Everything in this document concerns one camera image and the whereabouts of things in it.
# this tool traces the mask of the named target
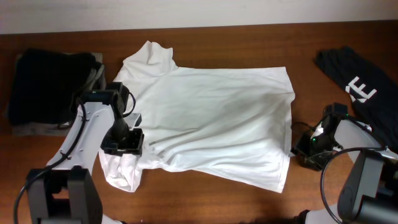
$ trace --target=wooden table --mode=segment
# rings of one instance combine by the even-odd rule
[[[397,82],[397,38],[397,21],[1,35],[0,106],[4,111],[9,99],[15,57],[28,47],[101,52],[110,82],[123,59],[149,40],[173,47],[174,60],[181,67],[285,66],[296,93],[293,120],[315,124],[326,105],[350,105],[348,94],[314,65],[316,52],[349,45]],[[12,205],[25,175],[33,167],[43,167],[63,138],[11,136],[7,122],[2,119],[0,124],[0,223],[10,223]],[[342,157],[330,167],[326,177],[330,203],[336,202],[351,166],[351,161]],[[137,192],[127,193],[107,184],[98,160],[93,170],[104,213],[128,223],[239,223],[255,218],[290,218],[305,209],[323,208],[320,173],[300,167],[295,159],[291,159],[282,194],[201,172],[160,169],[145,170]],[[30,223],[26,196],[19,207],[19,220]]]

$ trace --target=white t-shirt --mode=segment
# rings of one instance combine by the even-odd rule
[[[295,97],[286,69],[182,68],[172,55],[146,42],[124,60],[114,81],[136,97],[144,146],[141,158],[100,150],[106,180],[134,192],[143,169],[197,170],[282,192]]]

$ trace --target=brown wooden surface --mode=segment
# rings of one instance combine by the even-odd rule
[[[214,27],[199,29],[119,30],[0,36],[1,111],[12,83],[16,54],[28,47],[59,52],[101,52],[106,79],[111,81],[123,59],[145,41],[174,48],[178,66],[193,68],[287,68],[296,99],[294,121],[315,124],[324,106],[335,101],[350,104],[348,94],[313,63],[320,49],[349,45],[398,80],[398,22],[348,22]],[[61,146],[63,138],[10,135],[1,120],[0,223],[10,223],[14,199],[29,169],[43,167]],[[326,184],[330,203],[351,169],[347,157],[330,167]],[[170,173],[145,170],[137,192],[118,190],[104,179],[97,160],[93,179],[104,213],[128,223],[238,223],[292,217],[305,209],[323,208],[320,174],[291,160],[282,194],[201,172]],[[26,196],[19,208],[20,223],[30,223]]]

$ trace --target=black cloth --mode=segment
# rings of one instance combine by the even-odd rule
[[[318,53],[315,63],[351,95],[356,114],[371,125],[385,145],[397,152],[397,85],[379,67],[349,47],[323,50]]]
[[[95,65],[90,53],[27,50],[16,65],[8,111],[10,123],[62,124],[73,119],[73,99]]]

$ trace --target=white wall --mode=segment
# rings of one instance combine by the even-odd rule
[[[398,0],[0,0],[0,34],[398,19]]]

